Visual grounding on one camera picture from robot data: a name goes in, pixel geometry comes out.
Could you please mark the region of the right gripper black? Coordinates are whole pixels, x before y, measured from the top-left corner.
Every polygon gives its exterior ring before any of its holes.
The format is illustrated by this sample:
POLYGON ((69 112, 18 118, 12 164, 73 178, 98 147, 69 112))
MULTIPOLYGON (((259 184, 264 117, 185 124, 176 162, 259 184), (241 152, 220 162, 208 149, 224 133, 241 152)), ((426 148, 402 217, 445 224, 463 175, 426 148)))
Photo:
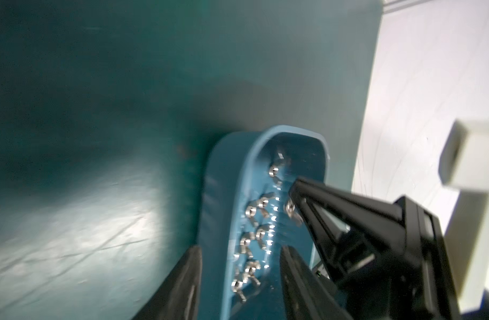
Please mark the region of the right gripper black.
POLYGON ((387 203, 304 177, 290 194, 353 319, 460 319, 440 222, 414 200, 387 203))

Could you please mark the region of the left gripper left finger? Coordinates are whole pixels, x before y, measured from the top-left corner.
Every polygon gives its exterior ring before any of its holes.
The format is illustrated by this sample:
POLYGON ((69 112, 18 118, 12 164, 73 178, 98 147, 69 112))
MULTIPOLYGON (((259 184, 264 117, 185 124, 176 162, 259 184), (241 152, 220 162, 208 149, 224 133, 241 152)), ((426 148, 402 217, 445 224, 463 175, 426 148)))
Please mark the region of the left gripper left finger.
POLYGON ((201 248, 192 245, 134 319, 196 319, 199 311, 202 270, 201 248))

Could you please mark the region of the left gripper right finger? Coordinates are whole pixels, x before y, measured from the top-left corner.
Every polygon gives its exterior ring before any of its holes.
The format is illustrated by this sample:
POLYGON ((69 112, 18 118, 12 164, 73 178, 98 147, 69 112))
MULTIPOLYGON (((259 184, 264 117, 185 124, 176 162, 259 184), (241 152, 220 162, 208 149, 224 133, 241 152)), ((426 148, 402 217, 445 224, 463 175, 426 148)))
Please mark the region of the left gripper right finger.
POLYGON ((295 248, 281 248, 280 270, 287 319, 341 318, 336 285, 312 272, 295 248))

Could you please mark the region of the teal plastic storage box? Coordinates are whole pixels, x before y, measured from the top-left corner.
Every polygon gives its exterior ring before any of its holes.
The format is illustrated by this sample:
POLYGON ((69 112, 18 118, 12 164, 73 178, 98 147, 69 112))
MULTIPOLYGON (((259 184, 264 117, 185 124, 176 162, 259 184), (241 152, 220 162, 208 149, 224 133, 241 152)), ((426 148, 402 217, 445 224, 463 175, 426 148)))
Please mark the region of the teal plastic storage box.
POLYGON ((298 177, 324 181, 327 170, 327 143, 315 132, 279 125, 262 132, 241 131, 223 137, 210 153, 204 174, 204 190, 197 243, 203 253, 200 291, 200 319, 284 319, 280 253, 285 245, 294 247, 303 261, 311 264, 315 250, 304 225, 296 226, 284 212, 291 185, 298 177), (276 187, 268 170, 278 148, 289 160, 283 185, 276 187), (234 261, 237 241, 244 232, 255 233, 245 209, 265 193, 279 198, 267 207, 265 219, 257 210, 259 225, 275 226, 274 244, 268 255, 251 244, 253 259, 242 255, 234 261), (245 303, 232 292, 235 278, 243 279, 245 263, 257 260, 261 270, 259 287, 247 283, 245 303))

